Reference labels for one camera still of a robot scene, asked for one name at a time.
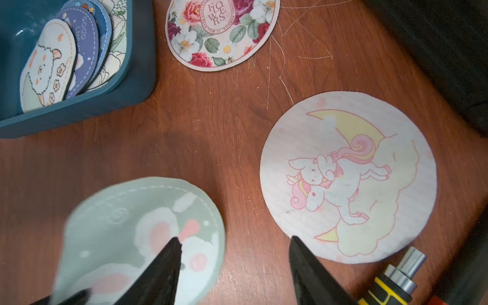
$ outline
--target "unicorn coaster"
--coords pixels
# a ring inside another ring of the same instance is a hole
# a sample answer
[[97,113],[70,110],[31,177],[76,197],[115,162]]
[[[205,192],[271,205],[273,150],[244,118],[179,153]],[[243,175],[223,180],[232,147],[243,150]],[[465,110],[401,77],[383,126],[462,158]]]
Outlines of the unicorn coaster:
[[326,92],[290,108],[261,157],[276,223],[317,256],[379,261],[422,231],[434,207],[434,156],[412,121],[359,92]]

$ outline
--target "tool handle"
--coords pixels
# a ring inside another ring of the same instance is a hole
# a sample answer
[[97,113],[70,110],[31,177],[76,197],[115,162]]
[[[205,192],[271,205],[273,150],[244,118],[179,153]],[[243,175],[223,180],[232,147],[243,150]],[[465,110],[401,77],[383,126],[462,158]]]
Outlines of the tool handle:
[[359,300],[359,305],[407,305],[412,297],[403,291],[385,274],[374,279],[367,294]]

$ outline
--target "coaster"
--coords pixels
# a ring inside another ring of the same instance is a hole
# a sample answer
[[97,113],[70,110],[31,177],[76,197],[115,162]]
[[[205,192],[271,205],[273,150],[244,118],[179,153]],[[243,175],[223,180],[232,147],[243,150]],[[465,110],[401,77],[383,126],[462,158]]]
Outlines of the coaster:
[[196,304],[217,280],[225,251],[224,223],[205,192],[148,177],[96,193],[66,223],[51,304],[86,288],[87,305],[114,304],[174,236],[182,243],[175,304]]
[[176,59],[219,71],[251,57],[271,35],[280,0],[172,0],[166,39]]
[[433,154],[401,111],[359,92],[326,92],[289,109],[261,156],[276,223],[317,256],[384,259],[422,231],[437,190]]
[[100,0],[99,2],[107,10],[112,21],[112,42],[102,68],[87,91],[104,86],[120,70],[127,50],[127,0]]
[[56,17],[66,22],[75,35],[75,71],[66,93],[66,99],[70,99],[85,88],[95,72],[99,49],[98,30],[93,16],[82,7],[62,8]]
[[70,6],[80,6],[88,10],[90,14],[92,14],[97,24],[97,30],[99,35],[98,59],[97,65],[95,66],[95,71],[88,81],[89,83],[91,83],[95,79],[95,77],[97,77],[98,72],[103,65],[103,62],[107,57],[110,40],[112,38],[112,23],[110,22],[110,16],[108,15],[107,10],[100,2],[96,0],[70,0],[64,4],[63,8],[67,8]]
[[50,20],[20,75],[23,112],[61,102],[76,56],[75,38],[62,20]]

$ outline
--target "purple coaster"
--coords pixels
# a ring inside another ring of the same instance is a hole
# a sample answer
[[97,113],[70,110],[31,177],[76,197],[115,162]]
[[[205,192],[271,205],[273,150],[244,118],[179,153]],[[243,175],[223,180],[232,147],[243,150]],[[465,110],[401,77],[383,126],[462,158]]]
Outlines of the purple coaster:
[[66,7],[56,17],[69,25],[76,40],[76,63],[65,98],[69,99],[86,87],[95,72],[99,51],[98,31],[95,19],[82,7]]

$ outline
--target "oval coaster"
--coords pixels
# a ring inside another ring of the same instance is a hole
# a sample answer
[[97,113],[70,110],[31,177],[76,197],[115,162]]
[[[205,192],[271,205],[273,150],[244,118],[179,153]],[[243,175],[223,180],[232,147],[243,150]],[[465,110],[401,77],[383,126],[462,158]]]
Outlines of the oval coaster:
[[92,14],[97,24],[97,30],[99,35],[98,59],[95,70],[93,71],[93,74],[88,81],[89,83],[91,83],[95,79],[95,77],[97,77],[97,74],[100,71],[103,62],[105,61],[105,57],[107,56],[110,41],[112,39],[112,23],[110,22],[110,16],[108,15],[107,10],[100,2],[96,0],[70,0],[63,5],[63,8],[70,6],[80,6],[88,10],[90,14]]
[[89,85],[88,91],[104,86],[120,70],[127,51],[127,0],[98,2],[107,10],[112,21],[112,41],[102,68]]
[[66,93],[66,99],[70,99],[88,85],[95,71],[99,49],[98,30],[93,16],[82,7],[62,8],[56,17],[69,25],[76,40],[75,68]]
[[182,243],[175,304],[196,304],[217,280],[225,252],[224,223],[207,194],[160,177],[96,193],[66,223],[51,304],[86,288],[87,305],[115,303],[174,236]]
[[62,20],[50,20],[20,75],[23,112],[61,102],[76,58],[75,38]]

